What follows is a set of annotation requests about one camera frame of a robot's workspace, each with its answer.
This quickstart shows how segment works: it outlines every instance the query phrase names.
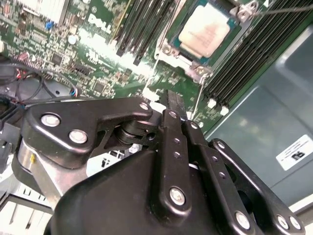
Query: white label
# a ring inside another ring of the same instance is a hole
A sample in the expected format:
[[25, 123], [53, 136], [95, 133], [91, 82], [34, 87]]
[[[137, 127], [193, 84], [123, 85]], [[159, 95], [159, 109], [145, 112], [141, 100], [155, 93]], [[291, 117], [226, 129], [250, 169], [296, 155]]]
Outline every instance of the white label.
[[276, 159], [284, 170], [288, 170], [311, 153], [313, 153], [313, 141], [309, 136], [303, 135], [281, 152]]

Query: metal pivot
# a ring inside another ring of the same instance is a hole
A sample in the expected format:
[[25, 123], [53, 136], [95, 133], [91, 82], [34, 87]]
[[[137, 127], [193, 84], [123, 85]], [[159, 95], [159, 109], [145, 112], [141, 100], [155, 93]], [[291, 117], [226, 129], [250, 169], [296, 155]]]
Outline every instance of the metal pivot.
[[161, 223], [179, 226], [191, 212], [187, 141], [180, 117], [173, 110], [163, 111], [159, 129], [162, 141], [153, 176], [151, 209]]

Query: silver screw head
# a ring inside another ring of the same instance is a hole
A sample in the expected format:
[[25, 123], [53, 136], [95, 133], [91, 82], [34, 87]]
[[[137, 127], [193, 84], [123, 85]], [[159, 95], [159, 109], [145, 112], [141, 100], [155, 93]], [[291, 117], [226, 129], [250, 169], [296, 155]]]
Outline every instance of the silver screw head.
[[217, 144], [220, 148], [223, 148], [223, 149], [225, 148], [225, 145], [222, 142], [218, 141]]
[[185, 204], [185, 196], [183, 192], [176, 187], [170, 189], [170, 197], [176, 205], [182, 206]]
[[60, 119], [52, 114], [46, 114], [41, 117], [41, 122], [45, 126], [55, 127], [60, 124]]
[[238, 221], [238, 223], [240, 224], [241, 227], [243, 227], [244, 229], [249, 229], [250, 228], [250, 223], [249, 220], [247, 219], [247, 217], [241, 213], [240, 211], [236, 212], [236, 219]]
[[85, 143], [88, 139], [87, 134], [82, 130], [72, 130], [69, 133], [69, 138], [74, 143]]
[[295, 218], [293, 218], [292, 216], [290, 216], [289, 219], [290, 219], [290, 222], [292, 223], [292, 225], [293, 225], [296, 229], [298, 229], [298, 230], [301, 229], [300, 224], [298, 223], [298, 221], [297, 221]]
[[169, 112], [169, 115], [170, 115], [172, 118], [177, 118], [176, 113], [174, 113], [174, 112], [172, 112], [172, 111]]
[[277, 219], [278, 219], [279, 224], [280, 224], [284, 229], [289, 229], [289, 225], [287, 224], [286, 220], [285, 220], [282, 216], [278, 215], [278, 216], [277, 216]]
[[198, 128], [197, 125], [196, 125], [195, 123], [193, 123], [193, 122], [190, 123], [190, 125], [191, 125], [191, 127], [194, 128], [194, 129], [197, 129], [197, 128]]
[[142, 109], [144, 109], [144, 110], [148, 110], [148, 109], [149, 109], [148, 105], [145, 104], [145, 103], [141, 103], [141, 104], [140, 104], [140, 107], [141, 107]]

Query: capacitor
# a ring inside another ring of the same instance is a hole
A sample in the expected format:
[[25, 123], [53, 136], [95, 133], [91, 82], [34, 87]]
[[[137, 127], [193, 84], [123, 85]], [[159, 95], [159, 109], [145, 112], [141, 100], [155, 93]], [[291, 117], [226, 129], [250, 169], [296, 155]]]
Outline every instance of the capacitor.
[[28, 60], [28, 58], [29, 58], [28, 52], [23, 52], [22, 54], [18, 56], [18, 60], [22, 62]]
[[79, 37], [77, 35], [69, 35], [67, 41], [69, 44], [74, 45], [79, 40]]

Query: black plastic bracket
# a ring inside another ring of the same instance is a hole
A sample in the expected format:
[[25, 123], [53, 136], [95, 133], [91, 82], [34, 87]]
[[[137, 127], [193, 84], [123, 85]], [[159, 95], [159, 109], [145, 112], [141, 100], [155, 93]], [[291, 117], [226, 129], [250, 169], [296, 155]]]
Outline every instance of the black plastic bracket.
[[[218, 228], [225, 234], [263, 234], [246, 211], [219, 152], [207, 145], [201, 129], [186, 121], [183, 132], [188, 140], [190, 161], [198, 165], [203, 185], [210, 194], [209, 203], [219, 218]], [[246, 225], [239, 224], [239, 216], [246, 218]]]
[[155, 162], [151, 208], [160, 222], [178, 226], [191, 212], [187, 140], [179, 115], [170, 109], [163, 111], [159, 131], [162, 141]]
[[[210, 146], [221, 154], [223, 162], [233, 174], [238, 192], [249, 199], [250, 206], [247, 207], [250, 207], [250, 213], [262, 231], [271, 234], [305, 234], [304, 226], [296, 215], [224, 141], [213, 139]], [[291, 221], [297, 223], [299, 227], [295, 228]]]
[[[153, 110], [141, 98], [88, 100], [50, 103], [30, 107], [25, 114], [22, 137], [27, 145], [66, 168], [83, 166], [91, 152], [105, 145], [115, 127], [130, 120], [148, 120]], [[43, 115], [57, 116], [54, 127], [41, 122]], [[76, 143], [69, 138], [72, 130], [83, 131], [88, 139]]]

